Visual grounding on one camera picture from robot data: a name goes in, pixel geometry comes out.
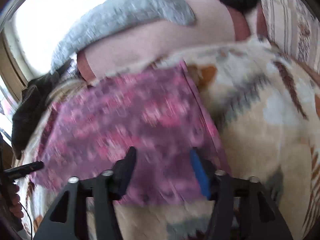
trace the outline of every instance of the pink floral cloth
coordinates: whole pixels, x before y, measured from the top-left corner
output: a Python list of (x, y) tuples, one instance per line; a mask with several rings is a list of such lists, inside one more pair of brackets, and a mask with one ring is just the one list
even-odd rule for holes
[(33, 182), (59, 190), (69, 177), (88, 179), (110, 169), (130, 146), (137, 163), (122, 202), (179, 203), (201, 196), (189, 151), (198, 147), (230, 172), (218, 132), (185, 63), (105, 78), (55, 104), (36, 160), (45, 168)]

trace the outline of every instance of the gray fabric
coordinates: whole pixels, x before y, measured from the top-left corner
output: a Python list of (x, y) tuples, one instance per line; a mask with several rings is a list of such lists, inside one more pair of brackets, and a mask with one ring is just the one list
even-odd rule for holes
[(195, 15), (185, 0), (107, 0), (73, 24), (53, 52), (51, 72), (67, 62), (71, 54), (94, 41), (161, 18), (181, 25), (195, 22)]

